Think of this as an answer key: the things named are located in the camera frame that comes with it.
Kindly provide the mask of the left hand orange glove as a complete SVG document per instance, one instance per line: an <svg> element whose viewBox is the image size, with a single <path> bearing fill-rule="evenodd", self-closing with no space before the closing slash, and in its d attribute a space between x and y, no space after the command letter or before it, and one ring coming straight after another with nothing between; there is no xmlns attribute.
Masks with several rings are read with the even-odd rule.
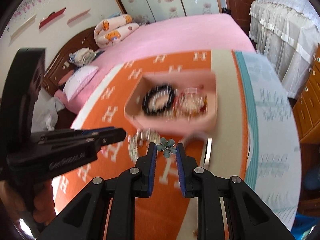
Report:
<svg viewBox="0 0 320 240"><path fill-rule="evenodd" d="M52 180L45 181L34 198L33 218L36 222L49 224L55 218L53 196ZM19 213L25 211L26 207L22 197L6 181L1 181L1 202L4 205L1 211L1 231L4 231L7 223L17 224Z"/></svg>

